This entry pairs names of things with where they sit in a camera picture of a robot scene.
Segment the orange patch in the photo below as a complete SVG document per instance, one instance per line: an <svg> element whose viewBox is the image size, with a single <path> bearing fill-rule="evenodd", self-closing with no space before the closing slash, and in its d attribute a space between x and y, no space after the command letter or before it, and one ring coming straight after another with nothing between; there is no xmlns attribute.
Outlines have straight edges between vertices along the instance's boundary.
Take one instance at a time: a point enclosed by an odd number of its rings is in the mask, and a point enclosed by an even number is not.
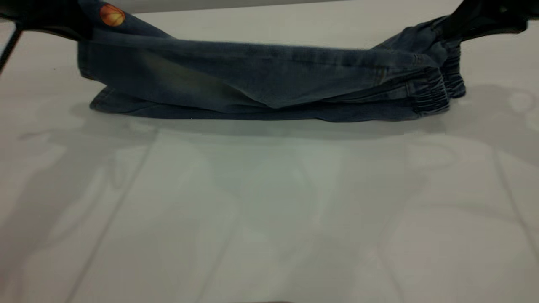
<svg viewBox="0 0 539 303"><path fill-rule="evenodd" d="M126 20L126 13L110 4L103 5L99 15L105 24L112 27L120 26Z"/></svg>

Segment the jeans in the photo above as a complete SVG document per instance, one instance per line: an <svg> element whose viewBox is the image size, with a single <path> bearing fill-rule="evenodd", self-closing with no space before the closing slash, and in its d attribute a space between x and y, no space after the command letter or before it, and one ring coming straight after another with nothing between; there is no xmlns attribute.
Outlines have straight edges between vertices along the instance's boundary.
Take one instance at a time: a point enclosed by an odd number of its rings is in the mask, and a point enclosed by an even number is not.
<svg viewBox="0 0 539 303"><path fill-rule="evenodd" d="M466 92L460 40L441 37L444 17L353 50L178 40L127 13L109 26L100 15L104 2L79 3L95 25L92 40L79 43L79 68L107 85L91 103L101 112L402 121L445 112Z"/></svg>

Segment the blue denim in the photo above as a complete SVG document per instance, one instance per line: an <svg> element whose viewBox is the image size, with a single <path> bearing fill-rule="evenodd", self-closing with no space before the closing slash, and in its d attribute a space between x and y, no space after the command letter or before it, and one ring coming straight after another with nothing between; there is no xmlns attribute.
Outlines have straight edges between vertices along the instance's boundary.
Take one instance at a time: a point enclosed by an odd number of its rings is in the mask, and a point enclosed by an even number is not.
<svg viewBox="0 0 539 303"><path fill-rule="evenodd" d="M331 122L412 120L445 112L466 92L460 40L438 18L370 50L178 40L126 14L116 27L105 4L79 0L95 25L79 43L83 77L107 87L101 112L165 119Z"/></svg>

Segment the wrinkled fabric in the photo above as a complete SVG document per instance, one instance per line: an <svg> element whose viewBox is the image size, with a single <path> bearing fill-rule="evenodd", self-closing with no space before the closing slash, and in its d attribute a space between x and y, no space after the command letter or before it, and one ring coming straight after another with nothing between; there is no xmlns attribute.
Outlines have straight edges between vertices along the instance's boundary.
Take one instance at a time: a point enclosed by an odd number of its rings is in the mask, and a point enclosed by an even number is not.
<svg viewBox="0 0 539 303"><path fill-rule="evenodd" d="M79 0L95 25L79 43L83 77L107 87L91 108L164 119L402 121L439 114L466 93L460 40L438 18L370 50L179 40Z"/></svg>

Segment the faded denim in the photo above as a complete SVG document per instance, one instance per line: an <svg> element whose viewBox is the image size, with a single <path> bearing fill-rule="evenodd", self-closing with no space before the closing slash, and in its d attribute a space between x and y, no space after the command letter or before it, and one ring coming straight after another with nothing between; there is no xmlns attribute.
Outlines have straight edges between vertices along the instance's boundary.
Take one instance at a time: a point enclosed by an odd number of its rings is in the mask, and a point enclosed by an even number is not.
<svg viewBox="0 0 539 303"><path fill-rule="evenodd" d="M79 0L95 24L79 43L83 77L107 87L101 112L165 119L402 121L439 114L466 93L460 40L444 18L406 28L370 50L178 40L105 4Z"/></svg>

